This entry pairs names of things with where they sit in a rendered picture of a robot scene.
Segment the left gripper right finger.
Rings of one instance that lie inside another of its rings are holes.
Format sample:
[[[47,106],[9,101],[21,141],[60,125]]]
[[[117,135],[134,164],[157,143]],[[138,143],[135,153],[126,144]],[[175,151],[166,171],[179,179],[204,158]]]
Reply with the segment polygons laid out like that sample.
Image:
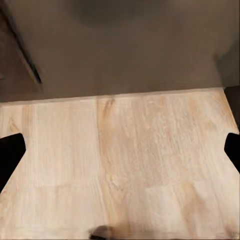
[[[224,151],[240,173],[240,135],[229,133],[227,135]]]

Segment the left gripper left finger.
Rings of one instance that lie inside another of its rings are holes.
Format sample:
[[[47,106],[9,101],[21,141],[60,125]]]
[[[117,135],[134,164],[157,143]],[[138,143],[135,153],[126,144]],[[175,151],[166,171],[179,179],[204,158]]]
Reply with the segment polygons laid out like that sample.
[[[26,152],[21,133],[0,139],[0,193]]]

